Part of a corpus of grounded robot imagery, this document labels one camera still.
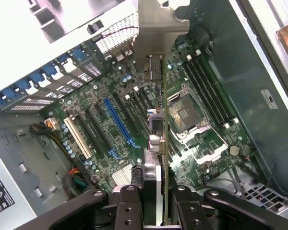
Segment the silver chipset heat sink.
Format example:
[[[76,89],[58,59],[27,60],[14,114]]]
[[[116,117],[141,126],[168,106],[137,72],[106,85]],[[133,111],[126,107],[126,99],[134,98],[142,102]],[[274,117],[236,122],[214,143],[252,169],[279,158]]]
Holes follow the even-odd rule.
[[[111,177],[116,183],[116,185],[131,184],[132,168],[133,165],[130,163],[112,174]]]

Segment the metal socket cover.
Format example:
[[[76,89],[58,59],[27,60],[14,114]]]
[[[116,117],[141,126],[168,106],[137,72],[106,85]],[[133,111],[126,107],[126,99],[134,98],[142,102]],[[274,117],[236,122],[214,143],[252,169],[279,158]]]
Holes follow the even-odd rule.
[[[214,162],[229,148],[229,144],[212,126],[193,128],[176,135],[183,146],[183,156],[191,156],[198,165]]]

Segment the metal disk bay cage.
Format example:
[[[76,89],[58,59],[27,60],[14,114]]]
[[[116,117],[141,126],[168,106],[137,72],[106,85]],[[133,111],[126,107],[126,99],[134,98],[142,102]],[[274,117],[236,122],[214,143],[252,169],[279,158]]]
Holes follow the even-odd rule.
[[[277,193],[271,188],[258,184],[245,189],[244,196],[249,202],[280,214],[288,210],[288,198]]]

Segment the long black expansion slot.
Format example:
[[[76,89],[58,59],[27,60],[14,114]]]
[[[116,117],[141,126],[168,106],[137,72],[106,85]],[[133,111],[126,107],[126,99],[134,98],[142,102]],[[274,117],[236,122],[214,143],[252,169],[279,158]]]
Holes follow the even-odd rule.
[[[106,138],[105,133],[103,132],[103,130],[100,127],[99,123],[96,121],[96,119],[95,119],[94,115],[92,114],[92,112],[89,109],[86,109],[85,113],[91,119],[91,122],[92,122],[94,128],[96,129],[96,131],[100,135],[101,139],[103,140],[103,142],[107,146],[108,151],[111,151],[112,150],[112,145],[110,144],[109,140]]]
[[[89,159],[94,159],[95,161],[100,160],[103,157],[103,150],[99,147],[94,134],[89,128],[89,125],[84,122],[84,119],[80,115],[74,116],[73,123],[78,128],[79,132],[82,134],[84,140],[86,141],[92,153],[92,157]]]
[[[138,131],[134,121],[132,120],[130,114],[128,113],[128,111],[126,110],[125,106],[123,105],[122,101],[120,100],[119,96],[117,95],[117,93],[113,93],[113,98],[115,99],[115,101],[117,102],[117,104],[119,105],[119,107],[121,108],[122,112],[124,113],[126,119],[128,120],[128,122],[131,124],[133,130],[135,131],[135,133],[138,135],[140,134],[140,132]]]

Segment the white expansion slot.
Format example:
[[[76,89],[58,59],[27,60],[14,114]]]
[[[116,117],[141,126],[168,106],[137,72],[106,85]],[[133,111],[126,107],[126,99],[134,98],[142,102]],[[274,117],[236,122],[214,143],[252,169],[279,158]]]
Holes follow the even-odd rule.
[[[79,149],[81,150],[82,154],[85,156],[86,159],[89,159],[92,157],[92,153],[84,140],[82,134],[79,132],[78,128],[73,123],[72,119],[70,117],[65,118],[64,124],[69,129],[72,137],[74,138],[75,142],[77,143]]]

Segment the blue expansion slot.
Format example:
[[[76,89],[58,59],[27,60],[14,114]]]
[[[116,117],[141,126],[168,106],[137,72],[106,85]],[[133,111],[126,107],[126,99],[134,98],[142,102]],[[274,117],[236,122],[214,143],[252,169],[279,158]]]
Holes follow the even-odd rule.
[[[107,109],[109,110],[109,112],[110,112],[111,116],[113,117],[113,120],[117,124],[118,128],[120,129],[126,142],[130,145],[132,138],[131,138],[127,128],[125,127],[124,123],[122,122],[120,116],[118,115],[116,109],[114,108],[113,104],[111,103],[110,99],[105,98],[105,99],[103,99],[103,102],[104,102],[105,106],[107,107]]]

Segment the CPU socket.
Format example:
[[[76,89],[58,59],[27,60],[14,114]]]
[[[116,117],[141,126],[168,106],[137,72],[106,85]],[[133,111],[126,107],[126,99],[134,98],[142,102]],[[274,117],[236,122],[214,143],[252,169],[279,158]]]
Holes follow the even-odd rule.
[[[180,139],[185,139],[192,132],[203,133],[210,128],[204,110],[189,88],[182,89],[170,96],[168,109],[174,122],[175,134]]]

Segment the short black expansion slot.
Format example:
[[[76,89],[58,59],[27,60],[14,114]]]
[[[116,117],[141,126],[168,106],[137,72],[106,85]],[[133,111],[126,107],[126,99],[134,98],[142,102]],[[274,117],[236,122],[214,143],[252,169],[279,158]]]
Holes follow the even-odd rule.
[[[99,103],[95,103],[94,108],[100,117],[105,117],[105,111]]]

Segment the white power connector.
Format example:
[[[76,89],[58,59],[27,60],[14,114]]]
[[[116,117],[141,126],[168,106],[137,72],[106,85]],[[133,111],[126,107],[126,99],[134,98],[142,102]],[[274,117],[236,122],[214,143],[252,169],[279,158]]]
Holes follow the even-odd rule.
[[[60,129],[60,125],[54,117],[50,117],[44,120],[44,124],[46,125],[46,127],[50,128],[51,131],[56,131]]]

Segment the grey power supply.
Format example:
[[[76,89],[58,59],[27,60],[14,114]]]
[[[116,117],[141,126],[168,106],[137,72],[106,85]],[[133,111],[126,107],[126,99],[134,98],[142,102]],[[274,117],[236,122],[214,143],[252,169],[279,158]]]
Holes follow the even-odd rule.
[[[0,230],[14,230],[34,218],[36,213],[0,158]]]

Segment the green motherboard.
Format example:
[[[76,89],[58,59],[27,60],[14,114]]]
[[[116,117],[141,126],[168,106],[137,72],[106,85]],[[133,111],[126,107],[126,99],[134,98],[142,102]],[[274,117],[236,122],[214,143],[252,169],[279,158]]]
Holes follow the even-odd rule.
[[[167,55],[167,92],[168,98],[180,90],[189,88],[191,93],[199,101],[200,107],[204,110],[208,118],[209,126],[212,126],[222,138],[229,144],[240,147],[240,154],[236,157],[231,156],[229,148],[221,154],[221,158],[214,162],[206,162],[198,165],[191,156],[183,156],[183,146],[176,140],[174,122],[168,113],[168,161],[169,174],[173,175],[177,182],[189,184],[194,187],[200,187],[209,184],[217,179],[225,171],[234,168],[236,165],[247,162],[254,154],[255,150],[246,130],[240,123],[237,113],[228,100],[226,103],[230,110],[236,115],[235,124],[232,126],[217,126],[214,124],[211,116],[208,114],[196,88],[193,85],[191,76],[185,71],[183,64],[193,62],[195,58],[202,55],[207,61],[207,55],[193,41],[186,38],[180,39]],[[155,96],[155,105],[157,103],[157,87],[154,83],[144,81],[142,74],[136,71],[135,56],[128,49],[125,55],[119,58],[112,58],[109,71],[103,76],[97,78],[92,83],[81,87],[79,90],[62,97],[47,109],[44,114],[47,118],[56,118],[60,129],[51,131],[51,136],[73,161],[70,174],[73,176],[74,183],[80,188],[86,187],[89,183],[111,192],[116,185],[112,179],[112,174],[128,164],[133,167],[142,163],[142,154],[147,152],[149,147],[149,136],[136,134],[131,124],[126,119],[121,108],[113,98],[113,93],[117,93],[123,105],[125,104],[125,95],[131,94],[135,86],[149,87]],[[129,145],[123,137],[120,129],[113,120],[109,110],[105,106],[103,99],[109,98],[122,122],[131,136]],[[105,111],[105,117],[100,117],[94,108],[94,104],[99,103]],[[89,109],[99,123],[106,138],[112,145],[112,150],[108,151],[107,146],[94,128],[91,119],[85,113]],[[103,150],[103,157],[100,160],[86,160],[84,155],[72,137],[69,129],[64,124],[64,119],[70,117],[72,121],[75,115],[80,115],[90,130],[94,134],[99,147]]]

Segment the open black PC case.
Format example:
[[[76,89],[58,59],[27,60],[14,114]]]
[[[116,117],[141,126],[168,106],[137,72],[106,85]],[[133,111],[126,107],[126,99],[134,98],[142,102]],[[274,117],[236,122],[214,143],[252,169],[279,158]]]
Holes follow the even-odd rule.
[[[288,198],[288,53],[276,32],[288,24],[288,0],[158,0],[171,7],[189,30],[177,37],[193,41],[207,55],[217,81],[228,97],[254,147],[254,154],[209,184],[194,187],[169,174],[168,224],[155,225],[156,183],[144,179],[142,163],[132,168],[131,184],[140,190],[144,230],[182,230],[170,218],[171,189],[186,185],[199,195],[213,187],[246,200],[249,186],[264,185]],[[70,174],[72,160],[46,127],[45,109],[60,98],[92,83],[109,71],[111,59],[130,49],[139,34],[138,0],[68,0],[71,31],[49,43],[25,0],[0,0],[0,92],[9,106],[0,111],[0,158],[39,217],[92,190],[80,188]],[[90,58],[70,71],[57,58],[71,58],[81,46]],[[42,67],[52,64],[58,80],[48,80]],[[45,80],[34,85],[28,75]],[[14,95],[13,84],[28,80],[28,95]],[[117,193],[125,185],[107,192]],[[277,214],[288,219],[288,210]]]

